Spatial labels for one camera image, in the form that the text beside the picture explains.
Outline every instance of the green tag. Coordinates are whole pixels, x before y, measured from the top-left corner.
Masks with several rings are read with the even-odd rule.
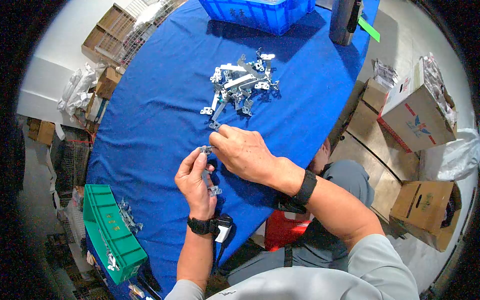
[[[380,43],[380,34],[378,33],[378,31],[376,31],[375,28],[371,27],[370,24],[368,24],[367,21],[365,21],[365,19],[363,19],[362,17],[359,17],[359,25],[363,29],[365,29],[365,31],[368,32],[370,36],[372,36],[377,42]]]

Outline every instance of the gray sleeve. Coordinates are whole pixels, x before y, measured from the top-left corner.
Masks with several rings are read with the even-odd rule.
[[[419,299],[413,274],[383,235],[366,236],[353,247],[348,272],[376,287],[384,298]]]
[[[204,300],[204,291],[192,281],[180,279],[165,300]]]

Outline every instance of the person's left hand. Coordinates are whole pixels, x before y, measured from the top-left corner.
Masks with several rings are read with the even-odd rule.
[[[207,164],[207,155],[200,153],[200,148],[196,148],[181,162],[175,175],[175,183],[190,207],[190,218],[202,221],[213,217],[216,206],[216,195],[210,197],[207,185],[202,179],[205,168],[209,171],[215,169],[214,166]],[[213,186],[210,175],[207,175],[207,179],[208,186]]]

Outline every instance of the person's right hand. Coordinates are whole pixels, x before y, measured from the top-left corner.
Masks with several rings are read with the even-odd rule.
[[[218,132],[210,134],[209,142],[216,147],[212,152],[227,170],[239,177],[266,185],[275,175],[278,159],[258,132],[222,125]]]

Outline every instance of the wire mesh cage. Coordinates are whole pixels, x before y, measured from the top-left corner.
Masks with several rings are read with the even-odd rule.
[[[113,22],[109,22],[95,50],[124,68],[128,67],[167,16],[183,3],[184,0],[133,0]]]
[[[82,239],[86,237],[84,215],[80,209],[70,200],[67,205],[66,216],[68,218],[73,239],[79,247],[82,246]]]
[[[85,185],[90,144],[64,141],[60,147],[61,157],[56,171],[55,188],[60,197],[60,205],[65,207],[72,198],[73,187]]]
[[[70,223],[68,222],[68,218],[63,210],[57,211],[57,219],[60,222],[60,225],[65,231],[65,236],[67,243],[75,243],[75,238],[73,237],[72,228],[70,227]]]

